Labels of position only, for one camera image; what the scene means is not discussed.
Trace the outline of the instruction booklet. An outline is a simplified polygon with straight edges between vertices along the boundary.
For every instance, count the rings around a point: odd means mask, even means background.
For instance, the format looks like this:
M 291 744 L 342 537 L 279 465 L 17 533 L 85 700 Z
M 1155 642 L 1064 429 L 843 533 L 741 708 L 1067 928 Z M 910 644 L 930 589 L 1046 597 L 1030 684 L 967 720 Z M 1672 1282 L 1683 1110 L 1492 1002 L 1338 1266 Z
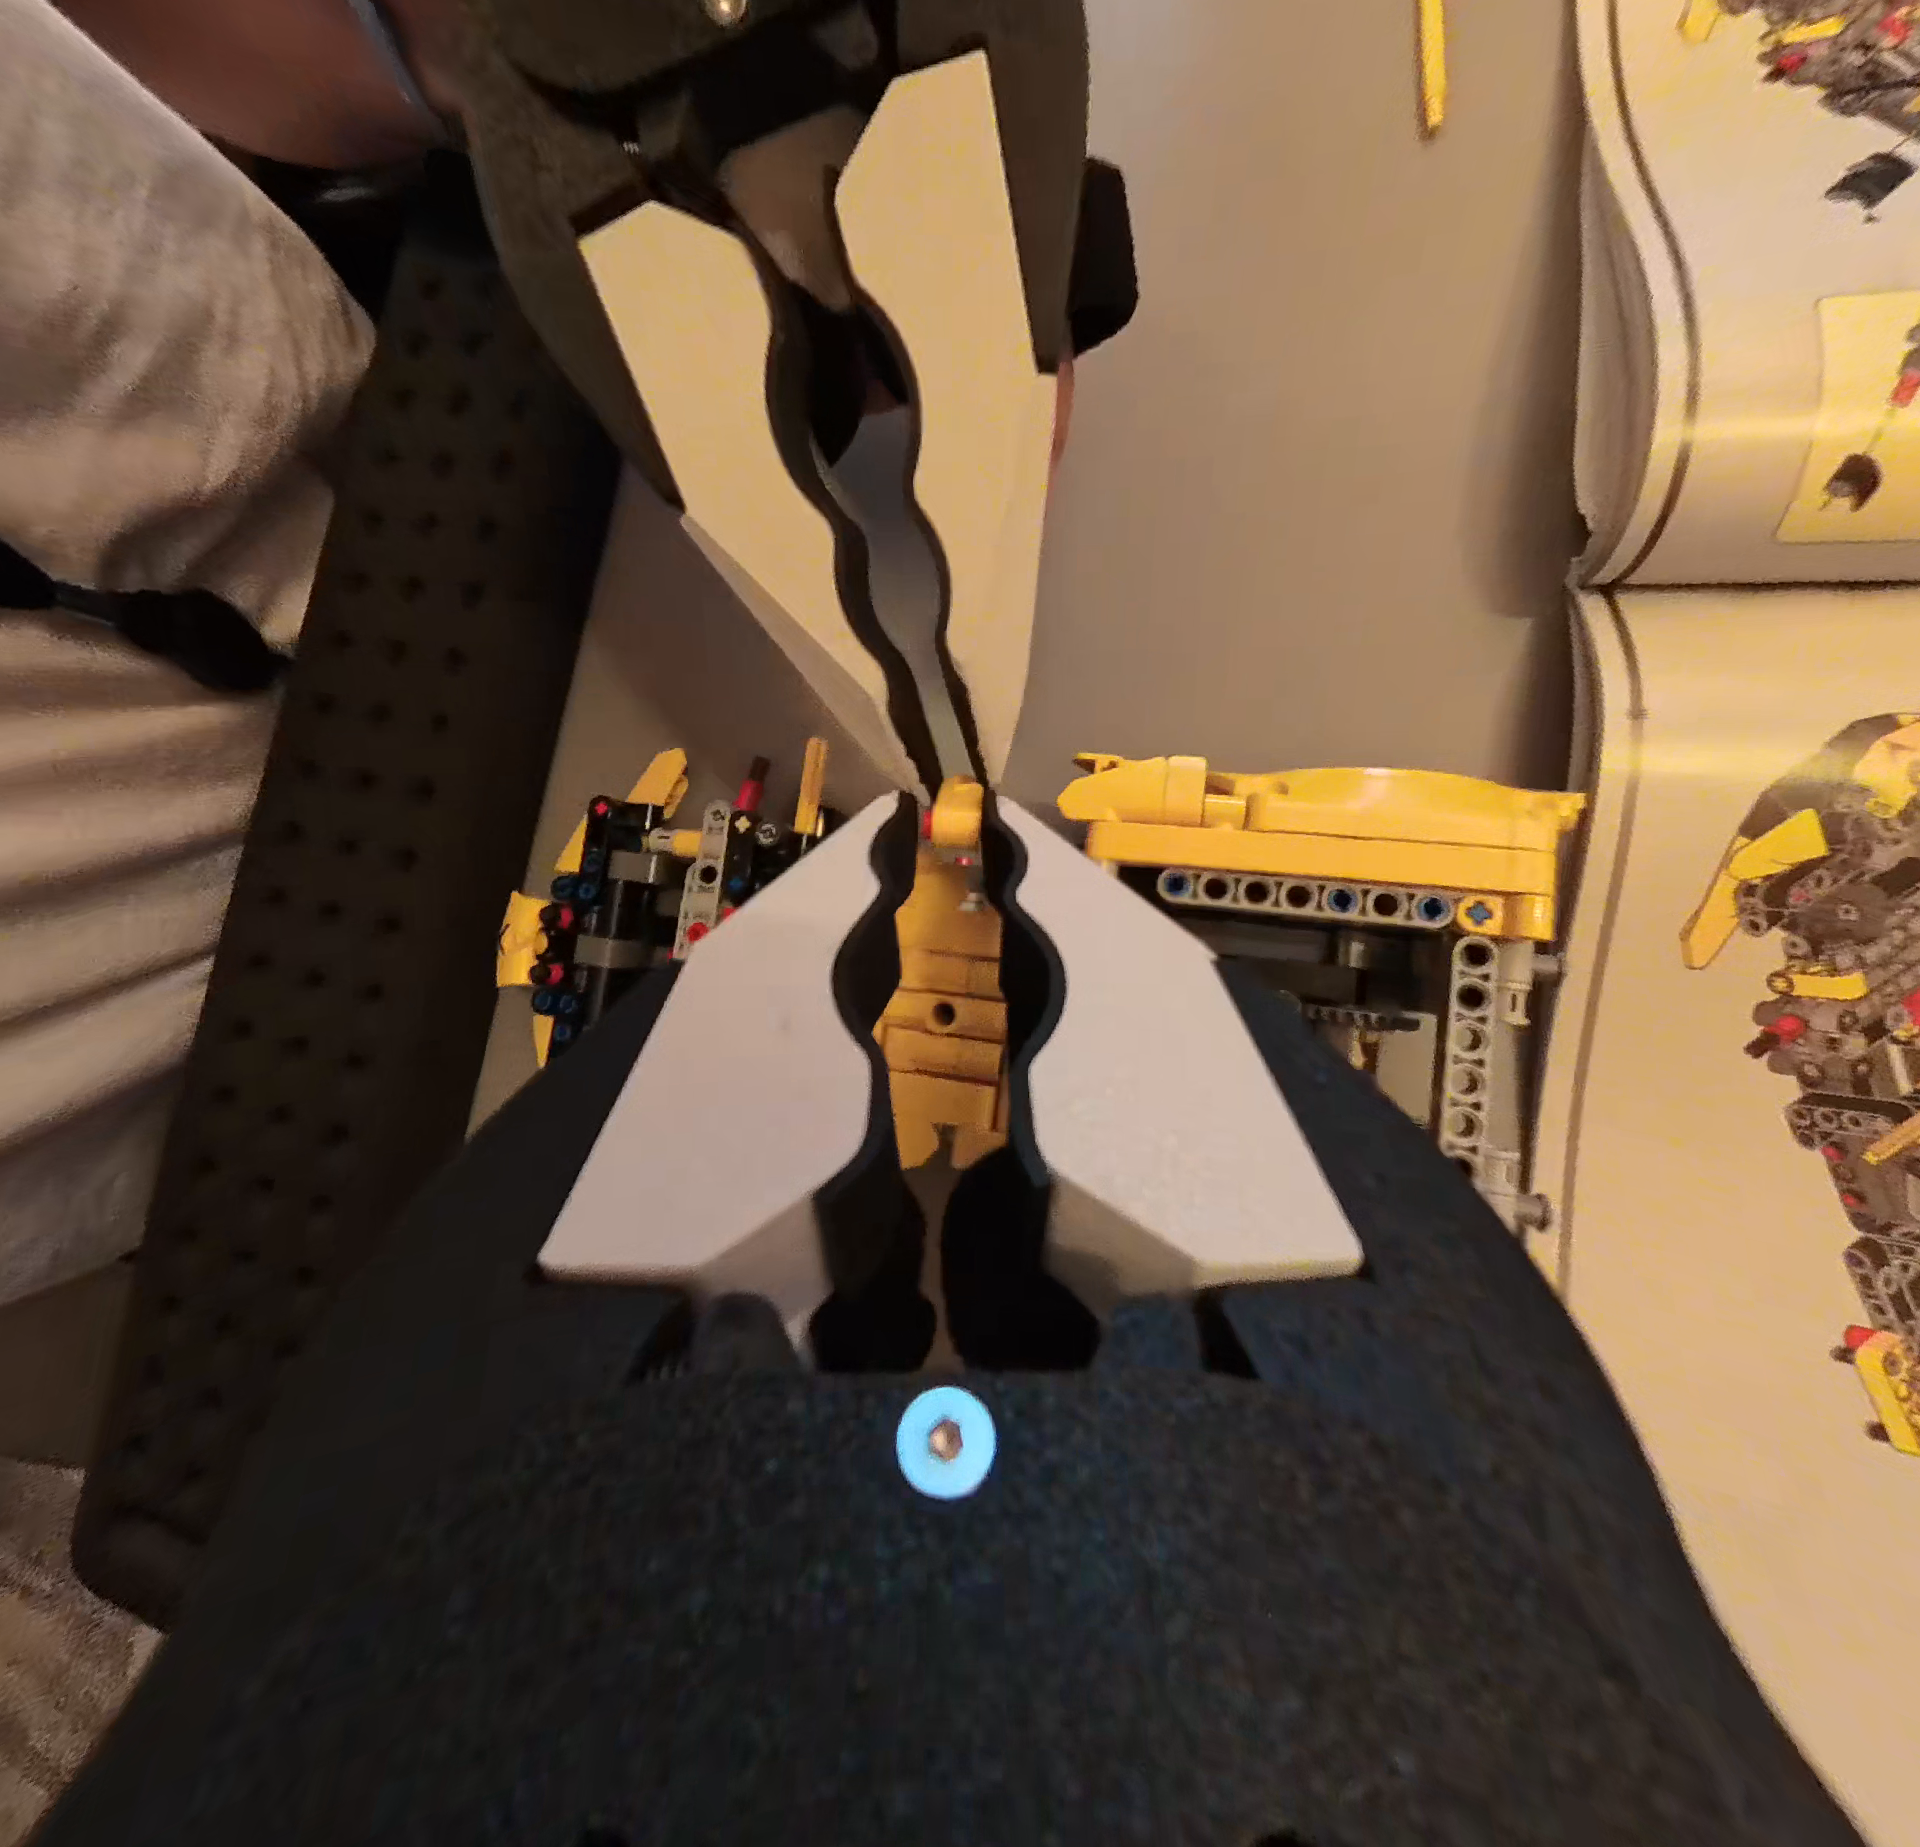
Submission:
M 1918 0 L 1575 0 L 1590 792 L 1544 1268 L 1749 1674 L 1916 1844 Z

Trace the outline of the person's white shirt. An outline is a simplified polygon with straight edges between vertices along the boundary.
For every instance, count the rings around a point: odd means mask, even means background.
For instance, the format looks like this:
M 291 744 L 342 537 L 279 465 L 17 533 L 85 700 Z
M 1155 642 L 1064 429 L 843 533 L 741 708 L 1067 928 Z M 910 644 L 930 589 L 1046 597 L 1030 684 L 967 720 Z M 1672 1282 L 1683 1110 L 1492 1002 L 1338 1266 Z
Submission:
M 47 0 L 1 0 L 4 551 L 302 630 L 371 327 L 240 169 Z M 4 612 L 1 1294 L 131 1252 L 275 700 Z

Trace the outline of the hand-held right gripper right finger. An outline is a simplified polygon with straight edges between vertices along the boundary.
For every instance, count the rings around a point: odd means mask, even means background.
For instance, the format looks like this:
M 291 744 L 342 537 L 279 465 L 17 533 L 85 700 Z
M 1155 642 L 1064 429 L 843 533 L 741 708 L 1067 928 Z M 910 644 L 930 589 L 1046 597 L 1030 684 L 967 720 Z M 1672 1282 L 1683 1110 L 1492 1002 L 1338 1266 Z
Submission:
M 1098 1320 L 1353 1280 L 1360 1236 L 1209 948 L 1010 800 L 981 804 L 979 866 L 1043 1276 Z

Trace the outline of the person's left forearm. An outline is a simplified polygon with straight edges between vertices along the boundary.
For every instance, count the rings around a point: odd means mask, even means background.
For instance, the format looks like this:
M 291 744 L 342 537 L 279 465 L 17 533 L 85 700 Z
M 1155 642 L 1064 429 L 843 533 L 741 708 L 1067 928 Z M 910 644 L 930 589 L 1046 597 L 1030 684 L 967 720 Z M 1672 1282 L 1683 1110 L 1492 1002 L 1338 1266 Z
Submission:
M 50 3 L 229 155 L 344 173 L 457 143 L 460 0 L 384 0 L 445 137 L 406 109 L 346 0 Z

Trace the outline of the blue wristband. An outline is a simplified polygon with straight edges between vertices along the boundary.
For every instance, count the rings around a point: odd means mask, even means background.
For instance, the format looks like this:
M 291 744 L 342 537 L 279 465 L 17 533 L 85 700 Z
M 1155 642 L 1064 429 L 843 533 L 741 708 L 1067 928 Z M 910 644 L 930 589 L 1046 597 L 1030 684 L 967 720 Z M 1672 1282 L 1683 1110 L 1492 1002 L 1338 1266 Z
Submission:
M 346 0 L 348 11 L 352 13 L 359 33 L 363 35 L 369 51 L 377 57 L 385 77 L 396 87 L 396 93 L 403 107 L 418 117 L 429 133 L 445 137 L 448 123 L 429 103 L 424 93 L 409 61 L 406 49 L 399 41 L 399 31 L 387 13 L 384 0 Z

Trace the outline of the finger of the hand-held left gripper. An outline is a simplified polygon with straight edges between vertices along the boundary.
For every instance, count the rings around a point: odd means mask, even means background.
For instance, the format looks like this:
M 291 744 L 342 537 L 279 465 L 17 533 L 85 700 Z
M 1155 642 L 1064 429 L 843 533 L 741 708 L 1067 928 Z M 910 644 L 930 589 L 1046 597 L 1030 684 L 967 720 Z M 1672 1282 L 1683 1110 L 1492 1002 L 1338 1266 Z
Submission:
M 904 487 L 940 573 L 940 688 L 969 730 L 969 778 L 997 788 L 1034 652 L 1053 377 L 1034 345 L 990 59 L 889 83 L 828 211 L 851 295 L 908 383 Z
M 586 233 L 580 257 L 683 533 L 875 772 L 928 800 L 940 760 L 812 435 L 794 291 L 745 235 L 660 201 Z

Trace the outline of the yellow toy brick car model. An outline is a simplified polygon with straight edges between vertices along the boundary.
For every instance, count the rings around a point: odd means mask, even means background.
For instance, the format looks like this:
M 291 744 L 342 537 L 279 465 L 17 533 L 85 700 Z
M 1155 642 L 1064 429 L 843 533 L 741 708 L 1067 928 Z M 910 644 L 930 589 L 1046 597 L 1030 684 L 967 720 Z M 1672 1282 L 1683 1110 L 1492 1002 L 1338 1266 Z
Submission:
M 513 892 L 493 984 L 530 996 L 538 1066 L 636 978 L 821 844 L 830 748 L 794 796 L 756 756 L 679 824 L 690 762 L 658 754 L 590 798 L 541 896 Z M 1524 1100 L 1535 988 L 1558 970 L 1561 850 L 1584 800 L 1398 768 L 1227 774 L 1197 756 L 1075 756 L 1058 806 L 1084 854 L 1224 960 L 1289 998 L 1319 1038 L 1437 1142 L 1516 1232 L 1531 1226 Z M 964 1172 L 1006 1140 L 999 924 L 977 850 L 920 846 L 898 920 L 900 984 L 875 1022 L 905 1170 Z

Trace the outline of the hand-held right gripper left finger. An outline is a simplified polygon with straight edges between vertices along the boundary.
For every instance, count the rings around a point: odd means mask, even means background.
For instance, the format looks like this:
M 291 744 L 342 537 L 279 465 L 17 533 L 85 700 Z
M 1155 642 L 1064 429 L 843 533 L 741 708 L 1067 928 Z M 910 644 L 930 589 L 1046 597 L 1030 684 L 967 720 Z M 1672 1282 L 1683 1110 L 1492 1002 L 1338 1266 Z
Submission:
M 868 804 L 690 948 L 543 1238 L 548 1278 L 750 1294 L 802 1332 L 893 1268 L 910 1212 L 875 1026 L 920 830 L 916 796 Z

